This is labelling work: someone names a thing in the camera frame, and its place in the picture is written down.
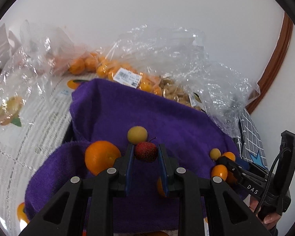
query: black cable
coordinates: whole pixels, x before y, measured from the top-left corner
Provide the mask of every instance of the black cable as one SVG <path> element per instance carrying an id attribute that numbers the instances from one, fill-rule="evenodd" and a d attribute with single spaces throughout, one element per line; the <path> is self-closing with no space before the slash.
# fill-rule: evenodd
<path id="1" fill-rule="evenodd" d="M 275 167 L 276 163 L 278 162 L 279 158 L 281 158 L 281 156 L 284 154 L 285 151 L 291 151 L 291 150 L 288 147 L 282 149 L 280 151 L 280 153 L 278 154 L 278 156 L 274 159 L 274 162 L 272 163 L 272 166 L 271 166 L 270 171 L 269 171 L 268 181 L 267 181 L 267 183 L 265 185 L 265 191 L 263 192 L 262 197 L 261 197 L 261 199 L 260 199 L 260 201 L 259 201 L 256 209 L 254 210 L 254 214 L 255 215 L 259 212 L 259 209 L 262 206 L 262 204 L 264 203 L 264 200 L 265 200 L 266 195 L 268 193 L 268 190 L 269 190 L 269 187 L 270 187 L 270 183 L 271 183 L 271 176 L 272 176 L 274 167 Z"/>

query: plastic bag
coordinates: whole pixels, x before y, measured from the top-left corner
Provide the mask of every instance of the plastic bag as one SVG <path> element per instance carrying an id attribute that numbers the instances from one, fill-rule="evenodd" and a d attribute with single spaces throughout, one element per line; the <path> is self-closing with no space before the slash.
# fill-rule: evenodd
<path id="1" fill-rule="evenodd" d="M 22 47 L 0 74 L 1 126 L 32 123 L 19 116 L 22 107 L 30 97 L 49 101 L 60 75 L 69 69 L 69 62 L 85 53 L 85 48 L 74 46 L 60 28 L 25 21 L 20 36 Z"/>
<path id="2" fill-rule="evenodd" d="M 142 76 L 138 88 L 155 94 L 161 89 L 163 97 L 205 110 L 226 134 L 239 136 L 240 115 L 257 97 L 251 93 L 260 93 L 259 87 L 229 67 L 210 61 L 204 38 L 195 29 L 135 28 L 101 51 L 97 72 L 115 81 L 120 67 L 138 72 Z"/>

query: human hand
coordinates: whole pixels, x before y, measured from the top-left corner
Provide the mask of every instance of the human hand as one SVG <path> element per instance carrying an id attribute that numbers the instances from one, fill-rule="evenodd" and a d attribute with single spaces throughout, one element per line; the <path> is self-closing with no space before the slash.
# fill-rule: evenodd
<path id="1" fill-rule="evenodd" d="M 252 212 L 255 211 L 257 205 L 258 205 L 258 201 L 250 196 L 250 205 L 249 205 L 249 208 Z M 281 216 L 277 213 L 271 213 L 269 215 L 267 215 L 263 221 L 261 221 L 264 226 L 268 229 L 268 230 L 271 230 L 276 224 L 277 222 L 280 220 Z"/>

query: white wall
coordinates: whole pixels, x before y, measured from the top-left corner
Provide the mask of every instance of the white wall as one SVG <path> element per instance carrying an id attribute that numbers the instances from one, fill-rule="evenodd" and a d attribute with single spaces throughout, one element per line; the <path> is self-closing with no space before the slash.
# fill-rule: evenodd
<path id="1" fill-rule="evenodd" d="M 197 28 L 207 35 L 212 59 L 258 80 L 283 10 L 274 0 L 17 0 L 1 23 L 18 33 L 25 19 L 66 28 L 75 41 L 92 47 L 142 24 Z"/>
<path id="2" fill-rule="evenodd" d="M 295 27 L 285 61 L 270 90 L 252 113 L 259 130 L 268 164 L 278 155 L 281 133 L 295 133 Z M 285 235 L 295 221 L 295 174 L 290 187 L 292 203 L 278 224 Z"/>
<path id="3" fill-rule="evenodd" d="M 274 0 L 17 0 L 0 25 L 18 34 L 26 19 L 60 26 L 75 42 L 93 48 L 142 24 L 201 29 L 212 59 L 258 80 L 275 48 L 283 10 Z M 280 133 L 295 133 L 295 31 L 278 78 L 253 119 L 271 164 Z M 279 224 L 281 235 L 295 220 L 295 176 L 291 195 L 291 207 Z"/>

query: small orange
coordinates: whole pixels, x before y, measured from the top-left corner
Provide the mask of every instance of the small orange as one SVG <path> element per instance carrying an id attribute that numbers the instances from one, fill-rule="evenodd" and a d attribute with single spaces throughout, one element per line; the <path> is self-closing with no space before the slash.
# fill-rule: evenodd
<path id="1" fill-rule="evenodd" d="M 227 178 L 227 174 L 228 174 L 228 171 L 227 171 L 227 168 L 224 165 L 216 165 L 212 169 L 211 177 L 219 176 L 225 181 L 226 178 Z"/>
<path id="2" fill-rule="evenodd" d="M 18 220 L 19 221 L 23 220 L 23 221 L 25 221 L 28 224 L 30 221 L 29 221 L 29 219 L 27 218 L 27 215 L 24 212 L 24 207 L 25 207 L 25 203 L 22 202 L 18 206 L 18 208 L 16 210 L 16 214 L 17 214 L 17 217 L 18 217 Z"/>
<path id="3" fill-rule="evenodd" d="M 118 70 L 120 69 L 120 65 L 119 66 L 116 66 L 116 67 L 113 67 L 113 68 L 111 68 L 109 71 L 108 71 L 108 79 L 110 80 L 110 81 L 114 81 L 113 80 L 113 77 L 114 77 L 114 75 L 118 72 Z"/>
<path id="4" fill-rule="evenodd" d="M 235 161 L 236 160 L 236 156 L 232 152 L 223 153 L 222 156 L 226 156 L 228 159 L 230 159 L 232 161 Z"/>
<path id="5" fill-rule="evenodd" d="M 234 174 L 232 172 L 228 172 L 226 183 L 229 185 L 237 184 L 237 179 L 234 177 Z"/>
<path id="6" fill-rule="evenodd" d="M 116 59 L 113 59 L 112 61 L 110 61 L 110 62 L 108 63 L 108 67 L 110 67 L 110 68 L 113 68 L 113 67 L 116 67 L 116 66 L 120 66 L 119 61 L 116 60 Z"/>
<path id="7" fill-rule="evenodd" d="M 97 176 L 103 170 L 111 168 L 117 158 L 121 157 L 119 149 L 108 141 L 97 141 L 85 151 L 85 165 Z"/>
<path id="8" fill-rule="evenodd" d="M 96 67 L 98 66 L 98 59 L 93 56 L 89 56 L 84 60 L 85 68 L 88 72 L 96 72 Z"/>
<path id="9" fill-rule="evenodd" d="M 162 89 L 161 89 L 161 87 L 160 86 L 156 86 L 156 87 L 154 87 L 154 89 L 153 89 L 153 93 L 155 94 L 155 95 L 158 95 L 158 96 L 163 96 L 163 92 L 162 92 Z"/>
<path id="10" fill-rule="evenodd" d="M 69 67 L 69 72 L 73 75 L 80 75 L 85 70 L 84 60 L 82 58 L 75 59 L 72 61 Z"/>
<path id="11" fill-rule="evenodd" d="M 108 68 L 105 65 L 101 65 L 97 68 L 96 73 L 99 78 L 106 78 L 108 74 Z"/>
<path id="12" fill-rule="evenodd" d="M 166 197 L 164 190 L 163 190 L 163 185 L 162 185 L 162 180 L 159 177 L 157 182 L 156 182 L 156 187 L 157 187 L 157 192 L 159 193 L 160 196 Z"/>
<path id="13" fill-rule="evenodd" d="M 107 61 L 107 59 L 104 56 L 98 57 L 98 62 L 102 63 L 104 61 Z"/>
<path id="14" fill-rule="evenodd" d="M 153 86 L 151 82 L 148 80 L 148 78 L 142 77 L 139 89 L 151 93 L 153 91 Z"/>
<path id="15" fill-rule="evenodd" d="M 93 57 L 98 57 L 98 53 L 97 53 L 97 52 L 90 52 L 90 54 L 91 54 Z"/>

